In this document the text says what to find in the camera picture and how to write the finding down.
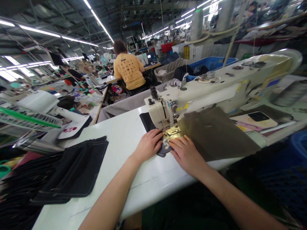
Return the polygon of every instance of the sewing machine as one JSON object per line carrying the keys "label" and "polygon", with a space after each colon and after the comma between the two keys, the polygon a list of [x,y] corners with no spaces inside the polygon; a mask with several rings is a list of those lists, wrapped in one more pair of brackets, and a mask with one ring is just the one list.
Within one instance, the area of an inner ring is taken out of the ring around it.
{"label": "sewing machine", "polygon": [[163,92],[152,87],[145,104],[154,125],[165,131],[186,112],[217,104],[230,113],[247,102],[268,97],[279,81],[301,62],[300,52],[283,49],[209,71],[190,82],[186,82],[186,74],[180,87],[168,86]]}

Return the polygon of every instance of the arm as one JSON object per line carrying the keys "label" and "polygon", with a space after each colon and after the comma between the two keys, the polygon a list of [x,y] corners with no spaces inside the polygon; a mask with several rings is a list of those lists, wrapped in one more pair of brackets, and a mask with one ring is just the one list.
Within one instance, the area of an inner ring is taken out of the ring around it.
{"label": "arm", "polygon": [[136,150],[95,202],[79,230],[112,230],[115,228],[138,168],[143,162],[153,157],[161,147],[162,141],[159,139],[164,134],[160,132],[159,129],[153,129],[142,137]]}
{"label": "arm", "polygon": [[180,166],[203,183],[225,206],[240,229],[287,229],[211,168],[190,138],[170,140],[171,154]]}

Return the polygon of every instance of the yellow t-shirt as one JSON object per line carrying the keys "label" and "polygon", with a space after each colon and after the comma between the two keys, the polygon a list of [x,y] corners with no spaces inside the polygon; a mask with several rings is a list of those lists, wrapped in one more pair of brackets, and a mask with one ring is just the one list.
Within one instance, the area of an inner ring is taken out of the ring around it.
{"label": "yellow t-shirt", "polygon": [[146,83],[140,69],[143,63],[132,54],[119,54],[114,61],[114,77],[123,78],[129,90]]}

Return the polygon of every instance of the hand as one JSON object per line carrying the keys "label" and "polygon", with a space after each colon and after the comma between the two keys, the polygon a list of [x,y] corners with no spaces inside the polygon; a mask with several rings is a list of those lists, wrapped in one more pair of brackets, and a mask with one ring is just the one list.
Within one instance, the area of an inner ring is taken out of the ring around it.
{"label": "hand", "polygon": [[160,132],[160,129],[153,129],[141,138],[140,143],[132,153],[132,156],[140,164],[152,158],[161,148],[162,141],[159,141],[159,139],[163,137],[164,133]]}
{"label": "hand", "polygon": [[200,177],[210,169],[204,158],[195,148],[193,142],[186,135],[171,139],[169,145],[174,149],[170,153],[179,165],[191,176],[200,180]]}

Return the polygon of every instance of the forearm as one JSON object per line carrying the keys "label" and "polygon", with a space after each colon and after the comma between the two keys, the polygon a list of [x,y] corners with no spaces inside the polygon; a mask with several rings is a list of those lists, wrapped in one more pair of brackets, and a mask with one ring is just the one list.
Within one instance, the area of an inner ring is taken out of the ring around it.
{"label": "forearm", "polygon": [[130,156],[100,195],[79,230],[112,230],[124,207],[132,180],[141,163]]}
{"label": "forearm", "polygon": [[216,170],[207,169],[199,179],[225,206],[240,229],[287,229]]}

